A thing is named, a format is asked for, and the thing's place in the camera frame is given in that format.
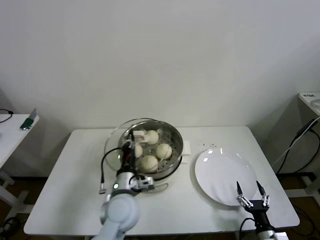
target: white wall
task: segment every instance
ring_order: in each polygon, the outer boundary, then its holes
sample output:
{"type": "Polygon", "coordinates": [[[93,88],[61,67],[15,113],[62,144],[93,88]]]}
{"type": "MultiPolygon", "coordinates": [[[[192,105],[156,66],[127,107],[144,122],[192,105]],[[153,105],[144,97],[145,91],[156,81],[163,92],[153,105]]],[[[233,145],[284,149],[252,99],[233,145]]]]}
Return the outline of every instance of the white wall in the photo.
{"type": "Polygon", "coordinates": [[[301,125],[296,94],[320,91],[319,9],[318,0],[0,1],[0,104],[41,117],[5,168],[46,176],[72,130],[134,117],[249,125],[267,156],[279,153],[301,125]]]}

